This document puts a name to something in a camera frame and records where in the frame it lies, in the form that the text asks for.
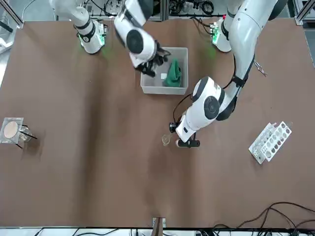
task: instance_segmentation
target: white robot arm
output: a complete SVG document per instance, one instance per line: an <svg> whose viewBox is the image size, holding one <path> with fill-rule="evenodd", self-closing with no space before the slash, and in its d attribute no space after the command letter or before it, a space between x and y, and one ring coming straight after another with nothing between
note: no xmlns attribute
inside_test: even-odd
<svg viewBox="0 0 315 236"><path fill-rule="evenodd" d="M177 141L179 147L198 147L200 142L195 140L196 131L215 120L230 117L248 79L257 39L277 2L278 0L243 2L229 32L229 43L234 54L232 79L224 88L210 77L204 77L197 83L192 93L192 106L184 112L179 122L170 123L169 126L170 132L176 132L180 138Z"/></svg>
<svg viewBox="0 0 315 236"><path fill-rule="evenodd" d="M90 18L88 11L80 7L82 2L84 0L49 0L58 16L66 17L74 23L85 51L95 54L105 44L104 25Z"/></svg>
<svg viewBox="0 0 315 236"><path fill-rule="evenodd" d="M83 2L84 0L49 0L57 15L74 23L84 49L89 54L95 54L105 44L104 25L91 19L87 10L80 6ZM170 53L142 29L152 12L153 0L126 0L114 25L118 39L129 50L135 69L154 77L155 68L167 61Z"/></svg>
<svg viewBox="0 0 315 236"><path fill-rule="evenodd" d="M114 24L135 69L154 77L155 68L167 61L170 53L142 29L152 12L153 0L126 0Z"/></svg>

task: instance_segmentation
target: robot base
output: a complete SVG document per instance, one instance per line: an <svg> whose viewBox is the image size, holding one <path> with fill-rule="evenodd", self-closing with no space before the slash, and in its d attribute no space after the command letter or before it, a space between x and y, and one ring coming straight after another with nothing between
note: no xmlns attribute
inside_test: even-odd
<svg viewBox="0 0 315 236"><path fill-rule="evenodd" d="M226 39L225 35L222 32L221 25L223 24L223 18L218 20L218 29L220 33L218 34L218 40L216 43L213 43L221 52L227 53L231 51L230 42Z"/></svg>
<svg viewBox="0 0 315 236"><path fill-rule="evenodd" d="M82 47L89 54L97 53L105 45L104 36L106 35L105 31L107 30L107 26L105 26L104 24L94 20L93 23L95 24L95 33L91 37L90 41L86 42L87 39L85 39L84 37L79 37Z"/></svg>

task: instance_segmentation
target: white plastic bin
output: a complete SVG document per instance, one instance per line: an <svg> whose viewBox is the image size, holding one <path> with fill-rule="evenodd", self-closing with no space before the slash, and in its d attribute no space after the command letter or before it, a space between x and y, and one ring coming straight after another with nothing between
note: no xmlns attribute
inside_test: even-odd
<svg viewBox="0 0 315 236"><path fill-rule="evenodd" d="M165 47L163 49L171 53L171 55L168 56L168 61L157 68L154 78L141 73L141 88L144 93L184 95L188 88L188 48ZM166 87L163 85L163 81L166 78L174 58L177 59L182 72L181 84L180 87Z"/></svg>

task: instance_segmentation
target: green cloth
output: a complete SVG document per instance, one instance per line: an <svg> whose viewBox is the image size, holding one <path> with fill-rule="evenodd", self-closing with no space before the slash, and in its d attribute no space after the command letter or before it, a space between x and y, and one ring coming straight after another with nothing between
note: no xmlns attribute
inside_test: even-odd
<svg viewBox="0 0 315 236"><path fill-rule="evenodd" d="M181 85L182 72L179 68L177 59L173 59L169 67L166 79L163 85L166 87L179 87Z"/></svg>

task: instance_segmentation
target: brown table surface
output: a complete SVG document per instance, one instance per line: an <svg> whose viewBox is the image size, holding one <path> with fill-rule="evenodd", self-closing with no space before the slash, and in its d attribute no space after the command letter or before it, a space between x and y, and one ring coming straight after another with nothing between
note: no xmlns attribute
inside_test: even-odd
<svg viewBox="0 0 315 236"><path fill-rule="evenodd" d="M253 66L232 116L200 130L200 148L186 149L161 142L182 97L144 94L107 23L107 45L94 56L71 22L18 30L0 119L24 117L40 142L23 151L0 145L1 226L150 227L159 216L168 227L235 227L276 201L315 208L315 69L302 27L293 19L266 25L256 59L268 76ZM230 80L232 54L212 48L192 20L148 22L145 30L163 46L189 49L189 92L206 75L222 86ZM293 133L259 166L248 147L282 120L293 122ZM278 209L296 222L315 217ZM271 212L265 227L288 224Z"/></svg>

